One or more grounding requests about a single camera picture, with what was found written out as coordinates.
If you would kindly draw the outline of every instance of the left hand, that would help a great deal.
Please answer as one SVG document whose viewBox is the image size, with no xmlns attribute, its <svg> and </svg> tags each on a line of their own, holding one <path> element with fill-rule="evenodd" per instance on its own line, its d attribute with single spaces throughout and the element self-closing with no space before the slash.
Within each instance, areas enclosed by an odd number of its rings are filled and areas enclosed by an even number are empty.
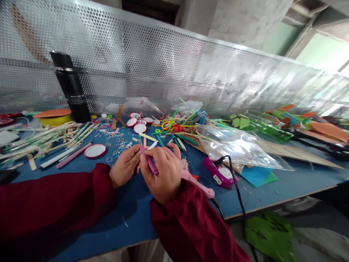
<svg viewBox="0 0 349 262">
<path fill-rule="evenodd" d="M 114 189 L 121 187 L 131 179 L 133 172 L 138 173 L 140 161 L 139 145 L 135 145 L 121 153 L 109 172 Z"/>
</svg>

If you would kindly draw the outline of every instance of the right hand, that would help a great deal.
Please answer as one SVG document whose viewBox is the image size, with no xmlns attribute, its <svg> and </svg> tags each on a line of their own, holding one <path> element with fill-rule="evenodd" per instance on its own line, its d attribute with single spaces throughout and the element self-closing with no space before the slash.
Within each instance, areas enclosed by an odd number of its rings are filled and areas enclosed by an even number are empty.
<svg viewBox="0 0 349 262">
<path fill-rule="evenodd" d="M 153 157 L 159 174 L 153 175 L 147 158 L 141 154 L 140 168 L 144 180 L 153 197 L 162 205 L 175 198 L 181 186 L 181 152 L 176 144 L 169 143 L 174 153 L 167 147 L 154 147 L 146 150 L 145 154 Z"/>
</svg>

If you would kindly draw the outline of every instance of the black power cord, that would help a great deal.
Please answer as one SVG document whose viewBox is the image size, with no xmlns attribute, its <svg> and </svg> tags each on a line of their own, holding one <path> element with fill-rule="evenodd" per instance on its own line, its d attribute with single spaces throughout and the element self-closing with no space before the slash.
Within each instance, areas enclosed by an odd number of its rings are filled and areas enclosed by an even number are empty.
<svg viewBox="0 0 349 262">
<path fill-rule="evenodd" d="M 236 178 L 235 178 L 235 173 L 233 171 L 233 165 L 232 165 L 232 159 L 230 158 L 230 155 L 226 155 L 226 156 L 223 156 L 221 157 L 220 159 L 218 159 L 217 161 L 215 161 L 213 164 L 217 167 L 219 166 L 222 166 L 223 164 L 223 160 L 228 157 L 229 158 L 229 170 L 230 170 L 230 173 L 233 175 L 233 180 L 234 180 L 234 184 L 235 184 L 235 188 L 236 188 L 236 192 L 237 192 L 237 196 L 239 198 L 239 202 L 240 202 L 240 206 L 241 206 L 241 209 L 242 209 L 242 221 L 241 221 L 241 224 L 242 224 L 242 231 L 243 231 L 243 234 L 244 234 L 244 237 L 246 239 L 246 231 L 245 231 L 245 227 L 246 227 L 246 212 L 245 212 L 245 208 L 244 208 L 244 204 L 242 203 L 242 199 L 241 199 L 241 194 L 240 194 L 240 190 L 239 190 L 239 186 L 237 185 L 237 182 L 236 182 Z M 221 217 L 222 219 L 224 220 L 224 217 L 223 217 L 223 212 L 222 210 L 220 209 L 218 203 L 212 198 L 211 199 L 212 203 L 218 208 L 219 212 L 221 213 Z M 255 260 L 255 262 L 258 262 L 258 258 L 257 258 L 257 254 L 256 254 L 256 250 L 255 250 L 255 247 L 251 244 L 250 245 L 250 248 L 251 248 L 251 251 L 252 251 L 252 254 L 253 254 L 253 258 Z"/>
</svg>

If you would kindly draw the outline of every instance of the cable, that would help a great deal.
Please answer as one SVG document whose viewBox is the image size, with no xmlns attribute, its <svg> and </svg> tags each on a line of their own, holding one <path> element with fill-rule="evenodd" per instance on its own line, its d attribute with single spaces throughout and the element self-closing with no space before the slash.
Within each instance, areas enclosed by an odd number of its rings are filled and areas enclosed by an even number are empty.
<svg viewBox="0 0 349 262">
<path fill-rule="evenodd" d="M 226 158 L 226 157 L 229 158 L 229 164 L 230 164 L 229 165 L 229 169 L 230 169 L 231 174 L 233 175 L 233 180 L 234 180 L 237 196 L 239 198 L 240 206 L 241 206 L 241 209 L 242 209 L 242 221 L 241 221 L 242 222 L 242 232 L 243 232 L 244 237 L 246 239 L 246 231 L 245 231 L 245 227 L 246 227 L 246 212 L 245 212 L 244 204 L 242 203 L 240 190 L 239 190 L 239 187 L 238 187 L 236 179 L 235 179 L 235 173 L 234 173 L 233 168 L 232 168 L 232 166 L 233 166 L 232 165 L 232 159 L 231 159 L 230 155 L 226 155 L 224 157 L 221 157 L 219 160 L 217 160 L 216 163 L 219 163 L 220 161 L 222 161 L 222 163 L 223 163 L 223 159 Z M 250 248 L 251 248 L 254 260 L 256 262 L 258 262 L 258 258 L 257 258 L 255 247 L 252 244 L 250 244 L 250 243 L 249 243 L 249 245 L 250 245 Z"/>
<path fill-rule="evenodd" d="M 221 218 L 222 218 L 222 220 L 224 221 L 223 212 L 222 212 L 221 208 L 219 207 L 219 204 L 215 201 L 214 198 L 211 198 L 210 200 L 211 200 L 211 202 L 216 206 L 216 208 L 219 210 L 219 213 L 221 213 Z"/>
</svg>

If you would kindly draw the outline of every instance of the pink stick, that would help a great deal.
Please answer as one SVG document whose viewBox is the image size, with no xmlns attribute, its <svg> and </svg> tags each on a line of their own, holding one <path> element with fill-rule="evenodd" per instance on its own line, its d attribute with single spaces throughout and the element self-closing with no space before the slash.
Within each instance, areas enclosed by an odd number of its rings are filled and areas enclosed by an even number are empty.
<svg viewBox="0 0 349 262">
<path fill-rule="evenodd" d="M 68 164 L 71 160 L 73 160 L 78 155 L 80 155 L 86 148 L 88 148 L 91 145 L 92 145 L 92 143 L 88 143 L 86 146 L 84 146 L 83 148 L 79 149 L 74 154 L 72 154 L 70 157 L 66 158 L 65 160 L 60 162 L 58 165 L 56 165 L 56 168 L 61 168 L 61 167 L 65 166 L 66 164 Z"/>
</svg>

